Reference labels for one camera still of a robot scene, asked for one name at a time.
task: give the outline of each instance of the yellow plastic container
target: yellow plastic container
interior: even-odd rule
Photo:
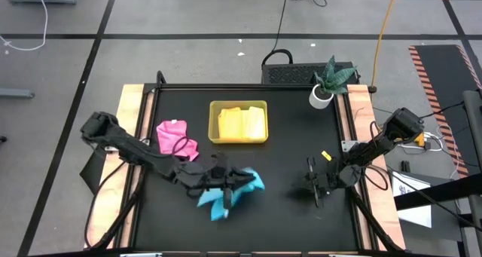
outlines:
[[[259,139],[220,139],[218,116],[222,109],[239,107],[241,110],[249,110],[249,107],[258,107],[264,111],[265,137]],[[226,143],[263,143],[268,139],[268,105],[265,101],[212,101],[209,105],[209,128],[208,137],[215,144]]]

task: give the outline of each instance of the pink cloth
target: pink cloth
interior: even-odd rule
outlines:
[[[188,130],[188,123],[186,121],[163,121],[157,126],[157,139],[159,140],[159,150],[161,154],[170,155],[172,153],[172,147],[175,143],[186,136]],[[183,139],[175,147],[179,150],[184,144],[186,139]],[[197,152],[197,142],[189,139],[188,144],[175,155],[189,157],[189,161],[196,159],[199,152]]]

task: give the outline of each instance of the gray floor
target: gray floor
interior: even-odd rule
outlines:
[[[90,33],[99,28],[108,0],[78,0],[76,6],[49,5],[49,33]],[[377,34],[389,0],[328,0],[318,8],[310,0],[288,1],[282,32]],[[468,34],[482,34],[479,1],[452,2]],[[107,33],[275,33],[282,0],[116,0]],[[43,11],[37,5],[10,5],[0,0],[0,33],[40,33]],[[389,34],[456,34],[441,0],[395,0]],[[20,40],[28,47],[40,41]],[[0,248],[16,255],[38,193],[63,129],[92,41],[48,40],[35,52],[0,49],[0,86],[32,88],[32,100],[0,99]],[[30,254],[80,250],[92,194],[78,175],[91,150],[79,128],[93,111],[115,113],[124,84],[154,81],[162,70],[169,83],[259,83],[261,61],[273,40],[103,40],[59,171],[41,218]],[[280,40],[296,63],[337,61],[358,66],[362,81],[371,79],[375,40]],[[384,41],[378,65],[376,107],[410,106],[417,114],[431,111],[407,51],[410,45],[460,44],[459,41]],[[471,41],[482,58],[482,41]],[[271,63],[285,63],[274,57]],[[377,120],[387,115],[375,112]],[[435,131],[435,119],[426,129]],[[408,157],[401,150],[386,156],[398,166],[409,160],[415,173],[448,177],[454,168],[441,153]],[[456,244],[404,234],[414,252],[458,255]]]

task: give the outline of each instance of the potted plant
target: potted plant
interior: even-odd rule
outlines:
[[[355,72],[356,67],[341,69],[335,73],[334,66],[335,61],[334,56],[332,56],[321,76],[314,72],[316,85],[311,91],[309,101],[311,106],[316,109],[324,109],[328,106],[334,94],[348,93],[343,84]]]

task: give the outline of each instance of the wooden frame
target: wooden frame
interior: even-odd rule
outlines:
[[[119,106],[117,109],[117,119],[119,125],[121,125],[126,131],[132,135],[136,132],[136,125],[140,112],[140,105],[142,101],[142,92],[144,89],[143,84],[126,84],[122,90]],[[349,101],[351,105],[352,116],[354,117],[355,130],[358,140],[370,140],[369,126],[372,121],[375,120],[374,112],[372,109],[370,97],[368,95],[368,88],[365,85],[349,85]],[[149,93],[144,110],[144,120],[142,121],[142,129],[140,138],[143,139],[147,136],[148,124],[151,115],[151,108],[154,99],[154,94]],[[343,97],[337,97],[340,108],[341,122],[343,125],[343,132],[345,133],[345,139],[350,139],[348,119],[346,116],[345,106],[343,103]],[[115,167],[121,163],[117,153],[107,155],[105,159],[104,169],[102,171],[102,179],[104,179],[109,173],[111,173]],[[385,159],[383,156],[374,160],[374,165],[386,169]],[[128,166],[122,167],[118,173],[112,176],[112,178],[106,182],[102,190],[97,196],[96,203],[93,207],[92,216],[90,218],[90,224],[88,227],[87,237],[90,243],[98,241],[105,231],[110,227],[115,217],[119,213],[121,207],[121,200],[125,188],[125,182],[127,178]],[[373,170],[367,170],[367,175],[377,184],[382,184],[383,180],[380,175]],[[384,173],[385,178],[389,180],[388,175]],[[139,168],[134,171],[133,184],[131,190],[136,187],[137,177],[139,176]],[[389,184],[389,190],[383,191],[367,182],[368,197],[370,199],[371,211],[375,218],[381,224],[385,232],[393,239],[393,241],[405,248],[404,238],[401,233],[400,222],[398,220],[397,209],[395,207],[395,201],[392,196],[392,189]],[[370,249],[370,235],[368,233],[368,224],[358,211],[358,217],[361,227],[361,238],[364,249]],[[120,239],[120,246],[128,246],[130,233],[133,221],[133,211],[127,216],[124,223],[122,237]],[[383,249],[383,245],[379,243],[380,249]]]

